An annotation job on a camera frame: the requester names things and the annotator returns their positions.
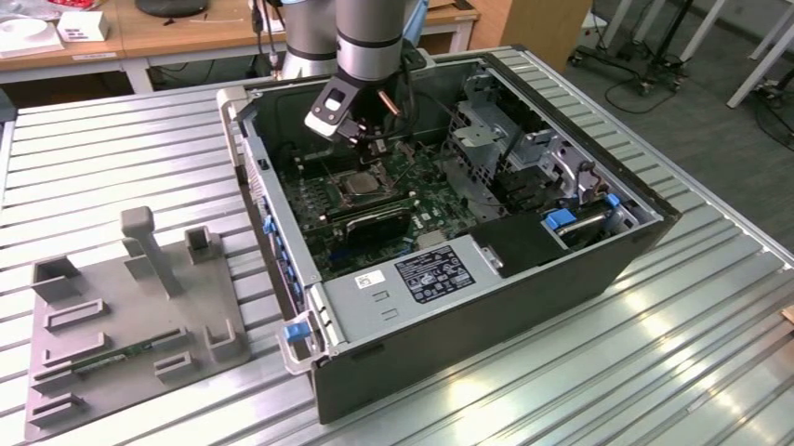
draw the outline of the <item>gray carpet floor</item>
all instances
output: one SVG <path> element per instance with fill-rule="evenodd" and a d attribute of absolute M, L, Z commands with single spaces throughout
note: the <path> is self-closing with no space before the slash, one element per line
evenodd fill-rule
<path fill-rule="evenodd" d="M 611 18 L 619 0 L 595 0 L 594 3 L 595 13 Z M 612 51 L 626 40 L 646 0 L 634 3 Z M 676 12 L 671 3 L 667 2 L 646 39 L 654 49 Z M 680 54 L 700 22 L 698 15 L 687 15 L 671 54 Z M 578 67 L 568 67 L 564 76 L 788 251 L 794 251 L 794 198 L 790 194 L 794 151 L 783 148 L 758 128 L 754 98 L 746 99 L 735 110 L 724 105 L 755 67 L 755 62 L 747 59 L 755 45 L 739 34 L 714 27 L 687 64 L 690 78 L 680 91 L 643 115 L 616 110 L 604 100 L 604 91 L 630 77 L 627 72 L 586 60 Z M 792 66 L 782 59 L 768 77 L 779 79 Z M 610 97 L 623 108 L 636 111 L 668 94 L 660 88 L 643 98 L 628 88 L 616 88 Z M 794 124 L 794 103 L 782 108 L 782 115 Z M 760 118 L 764 128 L 784 138 L 784 128 L 766 110 Z"/>

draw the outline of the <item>circuit board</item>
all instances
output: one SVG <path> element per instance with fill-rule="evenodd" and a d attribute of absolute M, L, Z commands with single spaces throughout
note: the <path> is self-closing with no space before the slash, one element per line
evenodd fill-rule
<path fill-rule="evenodd" d="M 301 175 L 300 169 L 280 176 L 324 280 L 419 251 L 476 224 L 439 170 L 433 148 L 400 144 L 364 169 L 340 170 L 333 164 L 323 165 L 324 175 Z M 388 230 L 377 230 L 373 243 L 355 246 L 349 238 L 344 241 L 356 221 L 389 212 L 405 220 L 409 214 L 400 234 L 389 224 Z"/>

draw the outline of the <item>barcode sticker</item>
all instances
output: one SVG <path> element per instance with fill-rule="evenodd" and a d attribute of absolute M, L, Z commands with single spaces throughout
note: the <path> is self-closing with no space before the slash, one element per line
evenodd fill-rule
<path fill-rule="evenodd" d="M 380 283 L 384 281 L 385 281 L 385 277 L 383 277 L 383 272 L 380 272 L 379 269 L 356 277 L 356 285 L 359 285 L 360 290 L 363 290 L 367 286 L 372 286 L 376 283 Z"/>
<path fill-rule="evenodd" d="M 116 53 L 80 54 L 78 56 L 72 56 L 72 60 L 110 59 L 114 57 Z"/>

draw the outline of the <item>warning label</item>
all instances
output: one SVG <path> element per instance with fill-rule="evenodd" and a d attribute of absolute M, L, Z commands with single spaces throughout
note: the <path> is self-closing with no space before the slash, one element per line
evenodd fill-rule
<path fill-rule="evenodd" d="M 449 246 L 397 262 L 395 266 L 413 299 L 420 304 L 473 284 L 467 267 Z"/>

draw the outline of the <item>metal workbench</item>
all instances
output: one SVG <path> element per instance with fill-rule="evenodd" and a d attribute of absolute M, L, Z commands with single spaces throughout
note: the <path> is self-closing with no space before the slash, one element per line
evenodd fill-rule
<path fill-rule="evenodd" d="M 219 86 L 22 110 L 0 150 L 1 445 L 24 442 L 29 264 L 121 256 L 114 219 L 138 203 L 160 243 L 191 225 L 223 234 L 255 358 L 48 444 L 794 441 L 794 325 L 779 315 L 794 257 L 531 55 L 495 52 L 683 213 L 607 291 L 320 426 L 308 379 L 285 372 L 272 337 L 280 315 L 223 146 Z"/>

